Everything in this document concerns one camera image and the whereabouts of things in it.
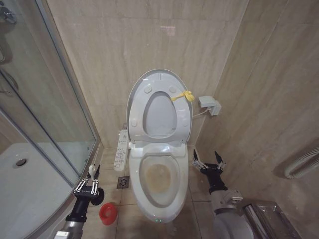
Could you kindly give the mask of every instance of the metal robot arm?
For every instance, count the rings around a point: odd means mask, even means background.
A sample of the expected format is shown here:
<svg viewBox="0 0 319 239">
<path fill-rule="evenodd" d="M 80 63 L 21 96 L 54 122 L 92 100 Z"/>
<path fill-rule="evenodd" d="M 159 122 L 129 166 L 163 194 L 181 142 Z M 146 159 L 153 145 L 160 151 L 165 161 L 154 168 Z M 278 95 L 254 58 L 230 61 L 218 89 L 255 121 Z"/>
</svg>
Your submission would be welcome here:
<svg viewBox="0 0 319 239">
<path fill-rule="evenodd" d="M 237 214 L 236 204 L 243 200 L 238 190 L 228 189 L 222 181 L 226 163 L 215 152 L 218 164 L 202 163 L 194 150 L 193 165 L 207 176 L 209 194 L 214 214 L 214 238 L 218 239 L 253 239 L 252 229 L 246 220 Z"/>
<path fill-rule="evenodd" d="M 99 205 L 104 200 L 104 191 L 102 188 L 99 188 L 99 174 L 100 166 L 93 178 L 88 173 L 76 186 L 73 191 L 76 197 L 73 210 L 66 217 L 63 228 L 55 234 L 54 239 L 81 239 L 90 202 L 93 205 Z"/>
</svg>

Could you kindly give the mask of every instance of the grout line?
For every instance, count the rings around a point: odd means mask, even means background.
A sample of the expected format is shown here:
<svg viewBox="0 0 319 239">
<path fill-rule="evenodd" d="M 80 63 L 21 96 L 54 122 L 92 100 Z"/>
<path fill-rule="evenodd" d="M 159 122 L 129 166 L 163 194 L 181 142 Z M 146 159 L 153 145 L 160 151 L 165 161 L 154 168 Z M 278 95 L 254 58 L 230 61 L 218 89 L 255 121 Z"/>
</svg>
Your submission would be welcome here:
<svg viewBox="0 0 319 239">
<path fill-rule="evenodd" d="M 279 15 L 278 20 L 277 20 L 276 23 L 278 23 L 278 22 L 280 21 L 280 18 L 282 17 L 284 11 L 287 9 L 287 6 L 288 6 L 289 1 L 290 1 L 290 0 L 287 0 L 286 5 L 284 6 L 283 10 L 281 11 L 281 13 L 280 13 L 280 15 Z"/>
<path fill-rule="evenodd" d="M 225 62 L 224 62 L 224 66 L 223 66 L 223 68 L 222 68 L 222 70 L 221 70 L 221 73 L 220 73 L 218 82 L 217 82 L 217 84 L 216 84 L 216 88 L 215 88 L 215 90 L 214 90 L 212 96 L 215 95 L 216 90 L 217 90 L 217 87 L 218 87 L 218 85 L 219 85 L 219 82 L 220 82 L 220 80 L 221 80 L 221 78 L 222 78 L 222 76 L 223 76 L 223 73 L 224 73 L 224 70 L 225 70 L 225 66 L 226 66 L 226 64 L 227 64 L 227 61 L 228 61 L 229 55 L 230 55 L 230 53 L 231 53 L 231 50 L 233 49 L 233 45 L 234 45 L 234 42 L 235 42 L 236 37 L 237 37 L 237 35 L 238 35 L 238 32 L 239 32 L 239 28 L 240 28 L 240 26 L 241 26 L 241 23 L 242 23 L 242 21 L 243 21 L 243 19 L 244 19 L 244 15 L 245 15 L 245 13 L 246 13 L 246 10 L 247 10 L 249 1 L 250 1 L 250 0 L 247 0 L 246 7 L 245 7 L 245 9 L 243 10 L 243 13 L 242 13 L 242 15 L 241 15 L 241 18 L 240 18 L 240 21 L 239 21 L 239 24 L 238 24 L 238 28 L 237 28 L 236 34 L 234 35 L 233 42 L 231 43 L 231 46 L 229 47 L 228 54 L 227 54 L 227 57 L 226 57 Z"/>
<path fill-rule="evenodd" d="M 103 152 L 102 152 L 102 156 L 101 156 L 101 160 L 100 160 L 100 171 L 101 171 L 101 165 L 103 164 L 103 159 L 104 159 L 104 157 L 103 157 Z"/>
<path fill-rule="evenodd" d="M 192 200 L 191 203 L 193 205 L 193 209 L 194 209 L 194 213 L 195 213 L 195 217 L 196 217 L 196 222 L 197 222 L 197 226 L 198 226 L 198 230 L 199 230 L 199 235 L 200 235 L 200 238 L 202 239 L 203 236 L 201 235 L 200 226 L 199 226 L 199 222 L 198 222 L 198 218 L 197 218 L 197 213 L 196 213 L 194 201 Z"/>
<path fill-rule="evenodd" d="M 118 209 L 118 219 L 117 219 L 117 222 L 116 222 L 116 228 L 115 228 L 115 235 L 114 235 L 114 239 L 116 238 L 116 233 L 118 232 L 118 224 L 119 224 L 119 219 L 120 219 L 120 205 L 118 206 L 119 209 Z"/>
<path fill-rule="evenodd" d="M 190 190 L 190 186 L 188 184 L 188 190 L 189 190 L 189 193 L 190 193 L 190 198 L 191 198 L 191 203 L 193 205 L 193 209 L 194 209 L 194 213 L 195 213 L 195 217 L 196 217 L 196 222 L 197 222 L 197 226 L 198 226 L 198 230 L 199 230 L 199 235 L 200 235 L 200 238 L 202 239 L 202 235 L 201 235 L 201 231 L 200 231 L 200 226 L 199 226 L 199 222 L 198 222 L 198 218 L 197 218 L 197 213 L 196 213 L 196 210 L 195 210 L 195 204 L 194 204 L 194 201 L 193 201 L 193 197 L 191 195 L 191 190 Z"/>
<path fill-rule="evenodd" d="M 123 188 L 120 188 L 120 190 L 121 190 L 121 198 L 120 198 L 120 203 L 119 203 L 119 206 L 121 205 L 121 201 L 122 201 Z"/>
<path fill-rule="evenodd" d="M 268 38 L 267 38 L 267 40 L 266 40 L 266 42 L 265 42 L 265 44 L 264 44 L 263 49 L 260 51 L 260 53 L 259 53 L 259 55 L 258 55 L 258 57 L 257 57 L 257 59 L 256 59 L 256 61 L 255 61 L 255 63 L 254 63 L 253 66 L 251 67 L 251 70 L 250 70 L 250 72 L 249 72 L 249 74 L 248 74 L 248 76 L 247 76 L 247 81 L 246 81 L 246 83 L 245 83 L 245 87 L 246 87 L 246 85 L 247 85 L 247 83 L 248 83 L 248 81 L 249 81 L 249 78 L 250 78 L 251 74 L 253 73 L 253 71 L 254 71 L 254 69 L 255 69 L 257 63 L 259 62 L 259 60 L 260 60 L 262 54 L 264 53 L 264 51 L 265 51 L 265 49 L 266 49 L 266 47 L 267 47 L 268 41 L 270 40 L 271 36 L 273 35 L 274 30 L 276 29 L 276 27 L 277 27 L 277 25 L 278 25 L 278 22 L 279 22 L 279 20 L 280 20 L 280 17 L 282 16 L 283 12 L 285 11 L 285 9 L 286 9 L 286 7 L 287 7 L 287 5 L 288 5 L 288 2 L 289 2 L 289 0 L 287 0 L 286 5 L 284 6 L 283 10 L 281 11 L 281 13 L 280 13 L 280 15 L 279 15 L 279 17 L 278 17 L 278 19 L 277 19 L 277 21 L 276 21 L 276 23 L 275 23 L 273 29 L 272 29 L 271 32 L 269 33 L 269 36 L 268 36 Z"/>
</svg>

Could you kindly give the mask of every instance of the toilet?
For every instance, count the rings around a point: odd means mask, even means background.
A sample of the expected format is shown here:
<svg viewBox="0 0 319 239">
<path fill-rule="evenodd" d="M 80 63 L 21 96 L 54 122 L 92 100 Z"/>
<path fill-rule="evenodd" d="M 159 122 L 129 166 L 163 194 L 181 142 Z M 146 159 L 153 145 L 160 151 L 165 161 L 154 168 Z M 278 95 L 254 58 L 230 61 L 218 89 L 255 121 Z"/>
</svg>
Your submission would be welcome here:
<svg viewBox="0 0 319 239">
<path fill-rule="evenodd" d="M 156 223 L 168 223 L 182 209 L 188 186 L 187 141 L 192 104 L 173 72 L 146 72 L 134 85 L 127 105 L 131 186 L 137 205 Z"/>
</svg>

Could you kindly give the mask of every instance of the toilet bowl water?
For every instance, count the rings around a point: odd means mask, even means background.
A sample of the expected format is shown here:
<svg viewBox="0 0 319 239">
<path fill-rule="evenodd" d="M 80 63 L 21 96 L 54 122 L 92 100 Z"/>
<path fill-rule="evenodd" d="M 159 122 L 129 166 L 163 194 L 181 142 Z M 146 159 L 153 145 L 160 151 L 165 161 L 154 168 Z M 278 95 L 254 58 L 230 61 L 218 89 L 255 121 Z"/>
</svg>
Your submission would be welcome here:
<svg viewBox="0 0 319 239">
<path fill-rule="evenodd" d="M 148 156 L 142 161 L 140 180 L 150 202 L 158 207 L 167 207 L 177 193 L 178 165 L 171 156 Z"/>
</svg>

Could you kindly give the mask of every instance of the yellow tape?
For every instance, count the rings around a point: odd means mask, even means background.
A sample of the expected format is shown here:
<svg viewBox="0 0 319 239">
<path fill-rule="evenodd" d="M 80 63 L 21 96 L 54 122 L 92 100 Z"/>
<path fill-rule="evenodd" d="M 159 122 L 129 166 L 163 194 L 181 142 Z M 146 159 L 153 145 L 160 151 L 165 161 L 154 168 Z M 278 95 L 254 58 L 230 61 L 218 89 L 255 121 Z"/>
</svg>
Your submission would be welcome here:
<svg viewBox="0 0 319 239">
<path fill-rule="evenodd" d="M 184 96 L 186 97 L 186 99 L 189 102 L 192 102 L 195 100 L 195 97 L 191 94 L 191 91 L 184 91 L 183 93 L 179 94 L 178 96 L 171 97 L 171 101 L 176 101 L 178 98 L 181 98 Z"/>
</svg>

